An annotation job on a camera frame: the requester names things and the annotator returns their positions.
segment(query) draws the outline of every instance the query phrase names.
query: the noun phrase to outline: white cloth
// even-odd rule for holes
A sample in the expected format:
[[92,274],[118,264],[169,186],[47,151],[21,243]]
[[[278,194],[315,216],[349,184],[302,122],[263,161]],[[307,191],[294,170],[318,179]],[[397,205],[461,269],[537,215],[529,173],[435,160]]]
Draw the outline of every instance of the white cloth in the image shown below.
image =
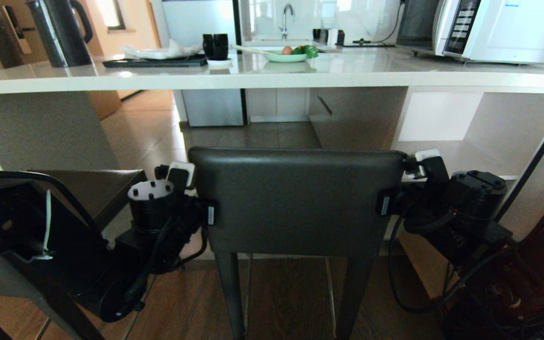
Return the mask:
[[184,47],[173,39],[169,39],[168,48],[155,48],[149,50],[138,50],[136,47],[124,44],[121,48],[128,58],[145,58],[149,60],[168,60],[172,58],[189,57],[199,53],[203,44]]

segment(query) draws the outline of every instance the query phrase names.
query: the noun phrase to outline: green vegetable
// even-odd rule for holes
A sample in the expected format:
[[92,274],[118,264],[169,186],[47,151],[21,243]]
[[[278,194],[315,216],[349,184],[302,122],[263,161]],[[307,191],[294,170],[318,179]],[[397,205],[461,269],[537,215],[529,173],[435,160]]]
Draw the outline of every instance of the green vegetable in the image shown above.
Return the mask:
[[304,54],[304,49],[300,46],[296,47],[295,50],[293,50],[293,52],[291,52],[291,55],[293,54]]
[[315,48],[312,45],[305,45],[304,52],[308,54],[308,59],[316,58],[318,56],[318,48]]

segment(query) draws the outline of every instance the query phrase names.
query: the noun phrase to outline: black tray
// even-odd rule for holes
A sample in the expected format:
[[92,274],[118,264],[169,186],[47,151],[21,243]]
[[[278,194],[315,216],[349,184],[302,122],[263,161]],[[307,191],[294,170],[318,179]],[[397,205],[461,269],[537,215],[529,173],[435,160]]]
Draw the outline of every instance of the black tray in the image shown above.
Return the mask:
[[190,57],[181,57],[174,59],[116,59],[103,62],[104,67],[186,67],[186,66],[204,66],[207,65],[205,54],[195,54]]

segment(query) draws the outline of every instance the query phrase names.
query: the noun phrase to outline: window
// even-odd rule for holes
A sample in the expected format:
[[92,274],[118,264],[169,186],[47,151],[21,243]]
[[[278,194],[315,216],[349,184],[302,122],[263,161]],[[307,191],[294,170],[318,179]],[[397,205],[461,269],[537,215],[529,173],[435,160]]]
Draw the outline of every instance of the window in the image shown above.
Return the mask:
[[104,25],[109,30],[124,30],[125,22],[121,15],[119,0],[97,0],[98,9],[104,18]]

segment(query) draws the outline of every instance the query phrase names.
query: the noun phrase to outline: dark gray stool backrest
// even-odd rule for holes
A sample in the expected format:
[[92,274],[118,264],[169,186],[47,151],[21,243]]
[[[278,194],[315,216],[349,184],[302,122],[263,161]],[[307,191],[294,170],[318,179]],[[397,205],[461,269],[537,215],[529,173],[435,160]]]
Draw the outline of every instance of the dark gray stool backrest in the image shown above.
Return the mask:
[[191,148],[196,189],[219,203],[214,252],[378,254],[389,217],[378,192],[402,178],[398,151]]

